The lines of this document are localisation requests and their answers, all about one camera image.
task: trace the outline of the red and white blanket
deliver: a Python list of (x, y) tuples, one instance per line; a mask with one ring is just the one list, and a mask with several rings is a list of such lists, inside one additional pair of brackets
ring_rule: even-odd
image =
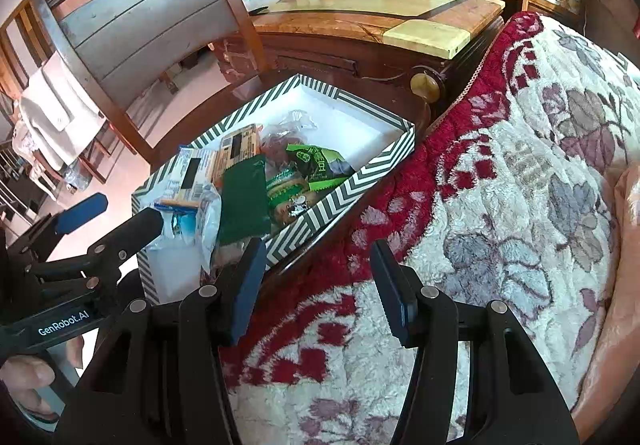
[[(244, 443), (389, 443), (415, 354), (391, 335), (371, 278), (378, 238), (455, 300), (505, 300), (574, 406), (617, 266), (612, 186), (640, 158), (639, 105), (608, 53), (553, 19), (515, 15), (349, 237), (225, 350)], [(450, 437), (463, 430), (465, 353)]]

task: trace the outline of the finger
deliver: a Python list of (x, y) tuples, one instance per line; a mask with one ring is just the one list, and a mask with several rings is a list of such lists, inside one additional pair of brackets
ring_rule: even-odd
[(66, 341), (66, 359), (78, 369), (82, 369), (82, 348), (84, 347), (84, 338), (82, 335)]
[(0, 369), (0, 380), (10, 391), (44, 387), (55, 377), (53, 369), (46, 362), (27, 355), (11, 357)]
[(43, 400), (33, 389), (25, 389), (24, 391), (9, 391), (14, 401), (23, 406), (27, 411), (36, 412), (38, 414), (50, 415), (54, 414), (50, 405)]

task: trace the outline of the clear plastic bag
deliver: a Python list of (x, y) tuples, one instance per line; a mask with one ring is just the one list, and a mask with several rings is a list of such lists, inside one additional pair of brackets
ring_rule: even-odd
[(212, 184), (204, 186), (200, 206), (196, 213), (196, 242), (200, 252), (200, 265), (205, 273), (211, 268), (211, 254), (218, 238), (222, 198)]
[(282, 121), (265, 125), (260, 133), (260, 149), (267, 158), (267, 179), (271, 179), (289, 163), (287, 145), (307, 143), (306, 135), (318, 126), (306, 110), (289, 111)]
[(91, 176), (82, 173), (82, 166), (78, 160), (66, 168), (62, 179), (65, 183), (74, 186), (78, 190), (86, 190), (89, 183), (91, 183)]
[(156, 201), (166, 192), (169, 179), (156, 183), (140, 198), (140, 209), (151, 206), (162, 214), (162, 234), (146, 245), (147, 250), (192, 247), (195, 243), (196, 211), (184, 208), (158, 208)]
[(214, 283), (223, 269), (237, 265), (251, 240), (251, 237), (245, 237), (229, 245), (217, 246), (211, 257), (210, 272), (200, 274), (200, 284)]

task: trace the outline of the brass knob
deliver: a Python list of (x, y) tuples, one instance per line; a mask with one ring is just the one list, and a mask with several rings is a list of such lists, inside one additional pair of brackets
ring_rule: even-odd
[(427, 104), (435, 104), (440, 99), (440, 86), (427, 73), (415, 73), (411, 78), (411, 91), (424, 99)]

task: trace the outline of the gift box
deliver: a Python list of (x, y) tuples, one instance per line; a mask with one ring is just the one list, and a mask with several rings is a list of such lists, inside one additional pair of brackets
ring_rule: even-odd
[[(411, 121), (300, 74), (247, 102), (198, 136), (190, 147), (217, 150), (225, 133), (252, 123), (278, 123), (292, 110), (306, 111), (318, 126), (305, 133), (308, 144), (338, 151), (356, 172), (290, 225), (264, 237), (267, 270), (339, 223), (368, 189), (415, 148), (415, 126)], [(134, 214), (140, 210), (145, 195), (153, 193), (154, 186), (171, 174), (176, 160), (176, 156), (171, 158), (132, 194)], [(146, 297), (153, 304), (181, 300), (200, 285), (200, 260), (195, 247), (145, 249), (138, 253), (138, 267)]]

